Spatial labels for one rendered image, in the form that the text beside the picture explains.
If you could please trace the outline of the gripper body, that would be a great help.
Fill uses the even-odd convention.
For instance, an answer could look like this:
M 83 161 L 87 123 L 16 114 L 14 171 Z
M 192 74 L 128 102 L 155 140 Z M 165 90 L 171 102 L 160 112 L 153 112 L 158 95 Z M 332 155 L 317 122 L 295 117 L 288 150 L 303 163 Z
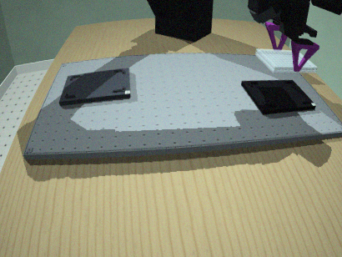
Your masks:
M 313 46 L 314 43 L 312 41 L 310 41 L 309 39 L 299 38 L 299 36 L 301 36 L 304 33 L 309 34 L 309 36 L 312 38 L 316 38 L 316 36 L 317 36 L 317 31 L 314 30 L 313 28 L 311 28 L 310 26 L 306 25 L 308 13 L 309 13 L 310 2 L 302 2 L 301 1 L 300 3 L 305 4 L 304 19 L 303 19 L 302 28 L 301 27 L 289 26 L 277 18 L 271 18 L 271 19 L 273 19 L 274 24 L 279 25 L 279 31 L 281 33 L 283 33 L 285 36 L 287 36 L 288 38 L 290 38 L 295 43 Z

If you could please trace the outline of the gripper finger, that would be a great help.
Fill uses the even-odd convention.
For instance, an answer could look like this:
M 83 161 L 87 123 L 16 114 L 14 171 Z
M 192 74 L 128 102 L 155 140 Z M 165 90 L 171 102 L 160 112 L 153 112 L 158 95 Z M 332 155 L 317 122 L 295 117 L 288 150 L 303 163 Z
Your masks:
M 281 39 L 279 41 L 279 46 L 277 47 L 276 45 L 276 41 L 275 41 L 275 37 L 274 37 L 274 31 L 279 31 L 279 25 L 276 25 L 274 23 L 269 23 L 269 22 L 266 22 L 265 23 L 265 26 L 267 28 L 267 31 L 268 31 L 268 34 L 269 34 L 269 37 L 270 37 L 270 40 L 271 40 L 271 43 L 272 43 L 272 46 L 273 46 L 273 49 L 278 49 L 278 50 L 282 50 L 283 46 L 284 46 L 284 43 L 287 39 L 287 36 L 285 36 L 283 33 L 281 35 Z
M 319 50 L 319 45 L 317 43 L 314 43 L 313 46 L 312 45 L 297 44 L 291 40 L 291 48 L 292 48 L 294 71 L 299 72 L 300 69 L 305 65 L 305 63 Z M 299 51 L 301 49 L 308 49 L 308 50 L 298 65 Z

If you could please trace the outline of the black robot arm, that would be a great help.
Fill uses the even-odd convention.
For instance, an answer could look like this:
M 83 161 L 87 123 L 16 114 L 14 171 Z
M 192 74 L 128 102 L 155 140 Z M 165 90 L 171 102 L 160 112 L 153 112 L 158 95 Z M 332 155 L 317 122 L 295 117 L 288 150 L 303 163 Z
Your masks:
M 302 28 L 305 4 L 300 3 L 301 1 L 310 2 L 310 0 L 298 0 L 298 2 L 290 0 L 249 0 L 248 8 L 257 23 L 265 23 L 271 18 L 277 18 L 289 26 Z M 314 6 L 329 12 L 338 15 L 342 13 L 342 0 L 311 0 L 311 2 Z

